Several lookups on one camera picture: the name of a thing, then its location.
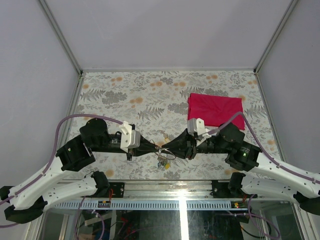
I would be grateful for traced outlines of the metal keyring with clips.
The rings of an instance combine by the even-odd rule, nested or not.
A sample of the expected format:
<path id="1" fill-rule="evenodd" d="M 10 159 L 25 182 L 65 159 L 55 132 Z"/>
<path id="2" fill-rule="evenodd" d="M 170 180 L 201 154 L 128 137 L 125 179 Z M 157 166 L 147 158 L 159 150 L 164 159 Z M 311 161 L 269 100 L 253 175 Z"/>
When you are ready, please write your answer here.
<path id="1" fill-rule="evenodd" d="M 159 151 L 155 153 L 157 156 L 158 163 L 161 163 L 162 166 L 158 168 L 163 168 L 166 163 L 170 163 L 175 160 L 177 157 L 168 149 L 159 146 Z"/>

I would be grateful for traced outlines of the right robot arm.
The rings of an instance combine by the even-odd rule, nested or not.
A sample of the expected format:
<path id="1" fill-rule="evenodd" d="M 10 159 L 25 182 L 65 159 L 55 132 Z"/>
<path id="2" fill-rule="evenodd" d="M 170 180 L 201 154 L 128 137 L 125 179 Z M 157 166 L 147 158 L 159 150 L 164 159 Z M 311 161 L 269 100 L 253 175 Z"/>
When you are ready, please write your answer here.
<path id="1" fill-rule="evenodd" d="M 227 188 L 231 196 L 271 196 L 319 215 L 320 175 L 277 160 L 260 143 L 253 145 L 244 138 L 245 133 L 237 126 L 225 123 L 212 131 L 206 128 L 201 132 L 186 129 L 163 148 L 180 159 L 188 160 L 197 154 L 225 154 L 225 162 L 237 170 Z"/>

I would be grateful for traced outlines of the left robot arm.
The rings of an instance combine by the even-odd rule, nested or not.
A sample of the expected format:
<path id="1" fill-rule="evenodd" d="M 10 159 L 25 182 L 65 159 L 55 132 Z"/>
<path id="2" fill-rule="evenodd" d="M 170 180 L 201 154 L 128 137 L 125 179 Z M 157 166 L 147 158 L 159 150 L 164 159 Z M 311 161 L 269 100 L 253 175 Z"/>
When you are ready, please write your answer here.
<path id="1" fill-rule="evenodd" d="M 79 197 L 102 198 L 110 194 L 110 183 L 102 171 L 94 171 L 82 180 L 58 186 L 60 180 L 95 162 L 94 153 L 124 154 L 127 160 L 156 153 L 158 146 L 148 141 L 133 124 L 109 117 L 89 115 L 79 135 L 60 148 L 54 148 L 49 162 L 16 186 L 0 189 L 5 219 L 12 225 L 39 218 L 55 205 Z"/>

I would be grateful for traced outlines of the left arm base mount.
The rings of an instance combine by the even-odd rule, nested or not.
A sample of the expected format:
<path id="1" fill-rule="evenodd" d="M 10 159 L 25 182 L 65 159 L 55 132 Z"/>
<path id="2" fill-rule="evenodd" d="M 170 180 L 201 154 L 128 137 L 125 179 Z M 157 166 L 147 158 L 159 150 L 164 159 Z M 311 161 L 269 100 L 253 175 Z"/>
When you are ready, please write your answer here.
<path id="1" fill-rule="evenodd" d="M 98 198 L 119 199 L 124 197 L 125 183 L 124 182 L 111 182 L 109 187 L 103 189 L 97 194 Z"/>

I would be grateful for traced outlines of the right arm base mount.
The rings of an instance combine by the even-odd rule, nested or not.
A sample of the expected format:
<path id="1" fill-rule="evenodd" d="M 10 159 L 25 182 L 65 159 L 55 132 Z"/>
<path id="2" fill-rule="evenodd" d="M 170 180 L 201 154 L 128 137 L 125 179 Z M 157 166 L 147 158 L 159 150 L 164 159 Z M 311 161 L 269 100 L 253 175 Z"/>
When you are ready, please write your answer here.
<path id="1" fill-rule="evenodd" d="M 210 195 L 214 199 L 229 199 L 233 198 L 231 191 L 229 190 L 229 180 L 212 180 Z"/>

